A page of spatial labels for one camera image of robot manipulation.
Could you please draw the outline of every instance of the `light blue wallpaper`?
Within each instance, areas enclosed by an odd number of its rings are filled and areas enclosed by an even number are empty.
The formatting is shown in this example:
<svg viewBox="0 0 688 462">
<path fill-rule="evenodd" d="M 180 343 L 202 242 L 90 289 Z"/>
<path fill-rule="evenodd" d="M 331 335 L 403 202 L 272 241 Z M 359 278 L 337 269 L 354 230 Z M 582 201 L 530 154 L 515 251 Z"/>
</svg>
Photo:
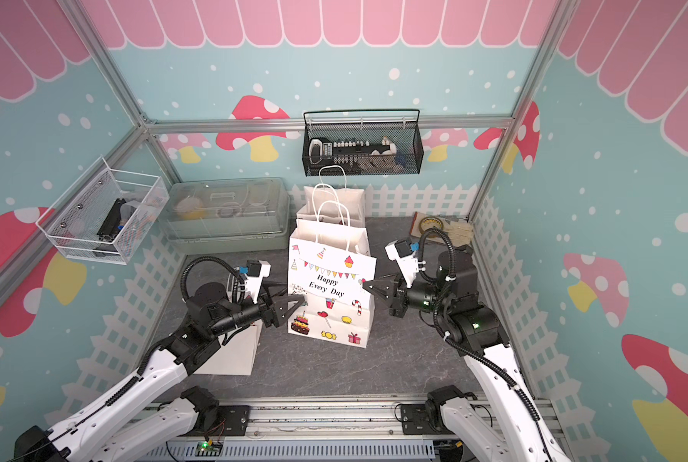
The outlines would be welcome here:
<svg viewBox="0 0 688 462">
<path fill-rule="evenodd" d="M 535 49 L 206 44 L 111 53 L 149 118 L 198 121 L 228 118 L 244 95 L 264 97 L 289 117 L 328 107 L 509 114 Z"/>
<path fill-rule="evenodd" d="M 22 101 L 0 101 L 0 215 L 50 206 L 132 129 L 91 60 L 68 67 Z"/>
<path fill-rule="evenodd" d="M 688 157 L 573 61 L 555 56 L 534 100 L 533 166 L 499 173 L 477 230 L 515 347 L 576 460 L 688 460 Z"/>
</svg>

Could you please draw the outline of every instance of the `red mushroom cap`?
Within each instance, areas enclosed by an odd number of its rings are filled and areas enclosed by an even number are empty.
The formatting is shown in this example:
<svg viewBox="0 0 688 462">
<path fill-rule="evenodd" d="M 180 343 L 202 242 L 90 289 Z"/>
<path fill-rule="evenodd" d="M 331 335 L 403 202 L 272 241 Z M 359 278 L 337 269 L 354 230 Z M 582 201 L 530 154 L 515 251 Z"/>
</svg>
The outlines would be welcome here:
<svg viewBox="0 0 688 462">
<path fill-rule="evenodd" d="M 532 101 L 524 122 L 518 127 L 518 134 L 513 141 L 524 159 L 524 166 L 531 169 L 539 149 L 539 106 Z"/>
<path fill-rule="evenodd" d="M 688 355 L 631 334 L 621 339 L 621 350 L 639 376 L 688 416 Z"/>
<path fill-rule="evenodd" d="M 241 98 L 229 118 L 247 121 L 250 119 L 288 119 L 290 116 L 270 100 L 265 100 L 259 96 L 247 95 Z M 261 136 L 298 138 L 300 134 L 298 132 L 219 133 L 215 138 L 215 143 L 225 151 L 233 151 Z"/>
<path fill-rule="evenodd" d="M 493 149 L 501 141 L 503 129 L 487 129 L 475 139 L 475 147 L 479 150 Z"/>
</svg>

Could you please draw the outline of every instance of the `metal corner post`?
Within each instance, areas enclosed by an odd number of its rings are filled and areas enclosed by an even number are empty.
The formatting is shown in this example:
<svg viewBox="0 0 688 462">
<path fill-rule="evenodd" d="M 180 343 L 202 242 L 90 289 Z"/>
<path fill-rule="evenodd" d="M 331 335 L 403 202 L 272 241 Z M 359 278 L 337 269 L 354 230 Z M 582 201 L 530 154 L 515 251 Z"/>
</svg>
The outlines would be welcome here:
<svg viewBox="0 0 688 462">
<path fill-rule="evenodd" d="M 145 141 L 149 144 L 149 151 L 154 156 L 156 163 L 159 164 L 159 167 L 170 182 L 180 182 L 180 175 L 172 162 L 164 155 L 164 150 L 157 143 L 154 143 L 153 140 L 149 139 L 146 125 L 151 121 L 146 118 L 138 100 L 131 93 L 131 89 L 123 78 L 121 71 L 118 70 L 116 62 L 110 56 L 110 52 L 102 38 L 100 38 L 95 24 L 92 23 L 90 15 L 84 9 L 80 0 L 57 0 L 57 2 L 62 7 L 64 14 L 67 15 L 85 47 L 87 47 L 92 60 L 95 61 L 95 65 L 100 69 L 100 73 L 107 80 L 121 106 L 123 106 L 130 117 L 135 127 L 134 130 L 142 135 L 147 135 Z"/>
<path fill-rule="evenodd" d="M 497 177 L 497 172 L 500 169 L 501 163 L 508 152 L 509 147 L 513 143 L 513 138 L 518 133 L 518 128 L 521 126 L 521 122 L 524 121 L 524 116 L 529 110 L 531 103 L 533 101 L 534 93 L 536 92 L 539 84 L 541 84 L 542 79 L 546 70 L 549 68 L 549 64 L 552 62 L 552 56 L 554 55 L 554 50 L 557 48 L 557 44 L 562 38 L 562 34 L 569 23 L 572 13 L 575 7 L 578 5 L 579 0 L 558 0 L 557 7 L 554 9 L 554 14 L 552 15 L 552 20 L 544 32 L 542 37 L 541 45 L 534 57 L 534 62 L 532 63 L 531 69 L 529 70 L 528 76 L 526 76 L 526 82 L 524 87 L 521 89 L 521 95 L 518 98 L 515 109 L 513 111 L 513 123 L 507 127 L 501 142 L 497 145 L 497 150 L 495 151 L 495 156 L 493 156 L 487 171 L 485 171 L 485 176 L 478 191 L 477 196 L 475 196 L 475 201 L 469 209 L 470 219 L 474 217 L 480 205 L 485 200 L 490 187 L 492 186 L 495 178 Z"/>
</svg>

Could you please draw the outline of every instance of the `paper gift bag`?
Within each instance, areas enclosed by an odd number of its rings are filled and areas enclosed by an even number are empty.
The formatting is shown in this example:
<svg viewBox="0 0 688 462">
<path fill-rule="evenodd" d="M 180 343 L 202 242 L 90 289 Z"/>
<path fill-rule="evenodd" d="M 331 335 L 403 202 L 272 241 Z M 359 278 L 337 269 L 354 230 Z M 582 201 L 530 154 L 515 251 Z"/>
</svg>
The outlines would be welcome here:
<svg viewBox="0 0 688 462">
<path fill-rule="evenodd" d="M 339 168 L 342 172 L 344 171 L 341 166 L 323 167 L 321 171 L 330 168 Z M 297 218 L 315 220 L 316 210 L 319 206 L 326 201 L 333 200 L 332 203 L 320 208 L 318 221 L 363 228 L 365 226 L 365 190 L 347 188 L 346 174 L 344 174 L 343 189 L 334 189 L 331 185 L 324 183 L 320 173 L 319 179 L 321 181 L 317 185 L 305 187 L 305 205 L 298 210 Z M 341 208 L 338 204 L 342 204 L 349 210 L 349 222 L 343 223 Z"/>
<path fill-rule="evenodd" d="M 348 215 L 345 206 L 341 209 Z M 369 310 L 373 302 L 362 282 L 374 278 L 377 260 L 369 256 L 367 230 L 317 220 L 296 222 L 297 228 L 290 236 L 288 292 L 328 299 L 328 309 L 342 305 L 349 308 L 349 313 Z M 306 301 L 317 303 L 307 298 Z"/>
</svg>

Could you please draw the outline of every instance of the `yellow mushroom stem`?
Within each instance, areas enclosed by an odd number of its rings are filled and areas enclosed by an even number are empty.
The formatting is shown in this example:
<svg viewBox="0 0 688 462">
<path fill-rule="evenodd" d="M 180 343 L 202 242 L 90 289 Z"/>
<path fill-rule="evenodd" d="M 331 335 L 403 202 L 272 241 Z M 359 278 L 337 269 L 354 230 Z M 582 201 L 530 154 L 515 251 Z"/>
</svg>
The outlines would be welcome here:
<svg viewBox="0 0 688 462">
<path fill-rule="evenodd" d="M 249 141 L 249 146 L 251 146 L 252 162 L 272 162 L 280 156 L 280 153 L 272 145 L 272 139 L 269 136 L 256 137 Z"/>
<path fill-rule="evenodd" d="M 508 154 L 506 154 L 506 158 L 503 159 L 503 171 L 505 171 L 507 174 L 513 173 L 513 161 L 516 160 L 516 155 L 518 155 L 518 146 L 512 144 L 511 147 L 508 148 Z"/>
<path fill-rule="evenodd" d="M 441 161 L 445 161 L 446 159 L 447 159 L 447 145 L 441 144 L 439 146 L 434 147 L 434 149 L 431 150 L 431 153 L 429 154 L 428 161 L 429 162 L 441 162 Z"/>
</svg>

